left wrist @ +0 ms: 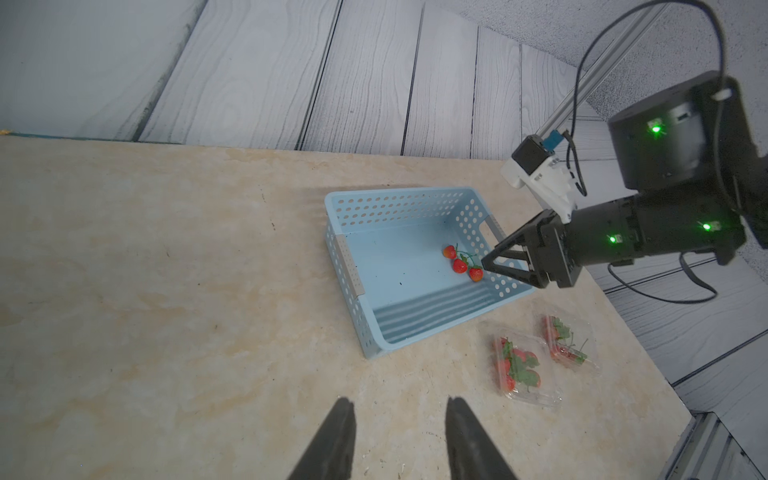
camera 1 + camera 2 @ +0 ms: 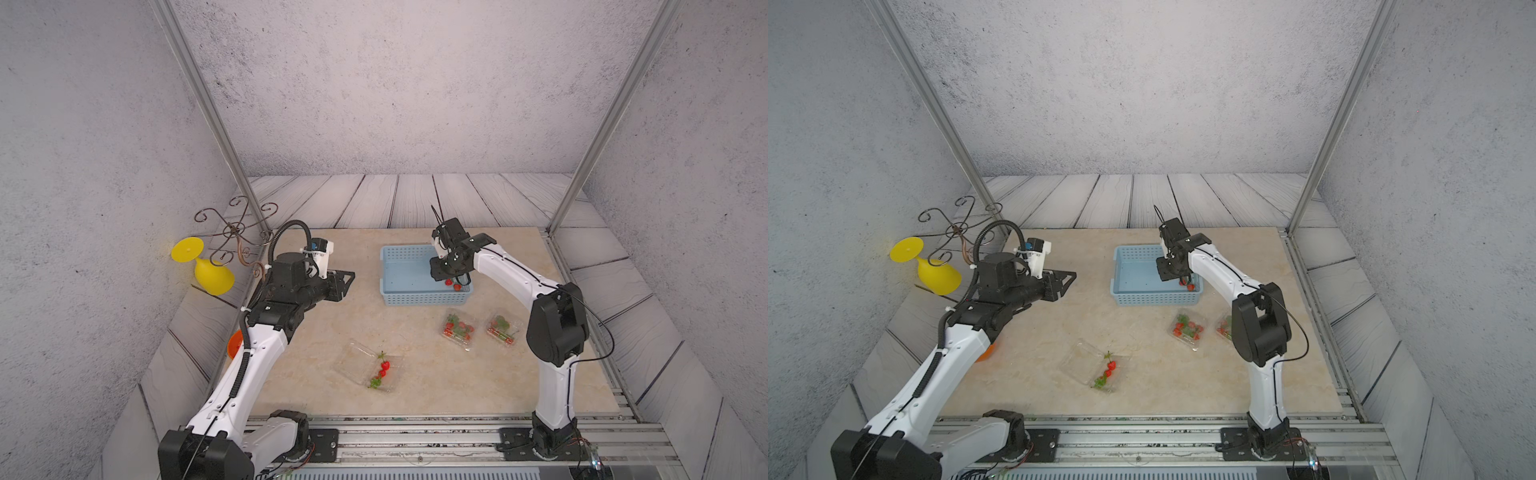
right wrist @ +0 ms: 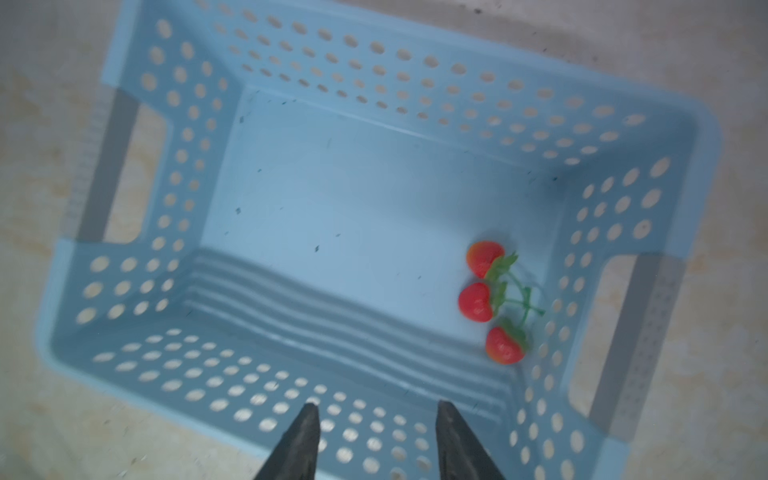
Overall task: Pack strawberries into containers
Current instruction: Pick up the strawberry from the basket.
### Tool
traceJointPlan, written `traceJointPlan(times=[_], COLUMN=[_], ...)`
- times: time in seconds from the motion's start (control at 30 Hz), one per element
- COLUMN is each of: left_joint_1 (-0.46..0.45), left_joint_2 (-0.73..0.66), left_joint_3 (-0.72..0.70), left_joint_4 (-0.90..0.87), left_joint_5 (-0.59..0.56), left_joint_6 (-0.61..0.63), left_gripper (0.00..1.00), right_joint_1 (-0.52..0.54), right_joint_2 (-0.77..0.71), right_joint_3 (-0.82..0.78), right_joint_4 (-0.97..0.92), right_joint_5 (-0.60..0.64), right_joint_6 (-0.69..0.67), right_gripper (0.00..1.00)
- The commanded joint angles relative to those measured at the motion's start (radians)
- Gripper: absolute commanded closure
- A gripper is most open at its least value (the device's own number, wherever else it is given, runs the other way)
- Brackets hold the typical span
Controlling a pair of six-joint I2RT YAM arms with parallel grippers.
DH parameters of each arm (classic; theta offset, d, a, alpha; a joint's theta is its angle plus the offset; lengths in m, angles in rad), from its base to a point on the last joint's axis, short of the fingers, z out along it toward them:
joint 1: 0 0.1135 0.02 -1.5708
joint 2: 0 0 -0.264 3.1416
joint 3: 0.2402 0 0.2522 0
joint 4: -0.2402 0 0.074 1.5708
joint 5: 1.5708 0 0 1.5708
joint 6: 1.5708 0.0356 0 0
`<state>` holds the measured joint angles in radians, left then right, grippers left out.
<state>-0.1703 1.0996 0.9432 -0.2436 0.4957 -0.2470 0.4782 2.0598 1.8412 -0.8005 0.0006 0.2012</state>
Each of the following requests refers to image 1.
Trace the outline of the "clear clamshell container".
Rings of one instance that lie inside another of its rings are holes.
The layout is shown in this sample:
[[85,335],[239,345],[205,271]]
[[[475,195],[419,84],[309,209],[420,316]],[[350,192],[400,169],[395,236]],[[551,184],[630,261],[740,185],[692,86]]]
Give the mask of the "clear clamshell container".
[[562,395],[543,340],[500,322],[479,326],[486,372],[496,390],[511,400],[557,408]]
[[593,375],[601,372],[597,336],[589,322],[541,299],[532,304],[532,313],[534,334],[556,364]]

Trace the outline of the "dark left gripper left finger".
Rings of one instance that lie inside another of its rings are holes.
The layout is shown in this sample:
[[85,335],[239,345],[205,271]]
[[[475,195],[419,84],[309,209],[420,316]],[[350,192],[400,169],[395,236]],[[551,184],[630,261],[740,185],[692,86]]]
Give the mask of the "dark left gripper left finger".
[[350,479],[356,433],[354,403],[341,397],[334,403],[288,478]]

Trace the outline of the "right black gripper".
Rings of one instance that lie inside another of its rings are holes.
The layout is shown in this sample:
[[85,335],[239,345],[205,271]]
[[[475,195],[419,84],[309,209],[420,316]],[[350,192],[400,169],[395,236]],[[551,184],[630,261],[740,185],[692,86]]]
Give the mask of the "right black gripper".
[[759,154],[737,80],[705,72],[625,108],[608,128],[631,196],[570,221],[545,209],[509,235],[489,214],[498,243],[484,270],[538,289],[571,287],[587,265],[672,253],[712,253],[725,265],[759,233]]

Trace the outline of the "light blue perforated basket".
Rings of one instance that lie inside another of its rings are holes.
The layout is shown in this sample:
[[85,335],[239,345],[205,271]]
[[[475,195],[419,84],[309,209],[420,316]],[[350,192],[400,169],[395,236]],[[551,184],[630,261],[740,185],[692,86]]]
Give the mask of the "light blue perforated basket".
[[471,187],[336,191],[325,197],[329,254],[368,359],[532,293],[484,272],[457,273],[443,251],[479,266],[505,233]]

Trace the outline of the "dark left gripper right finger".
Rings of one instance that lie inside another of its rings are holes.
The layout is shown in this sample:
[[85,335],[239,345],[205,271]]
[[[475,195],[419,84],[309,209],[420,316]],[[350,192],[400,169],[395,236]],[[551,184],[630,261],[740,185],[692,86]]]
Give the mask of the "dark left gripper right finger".
[[445,434],[452,480],[517,478],[463,398],[448,399]]

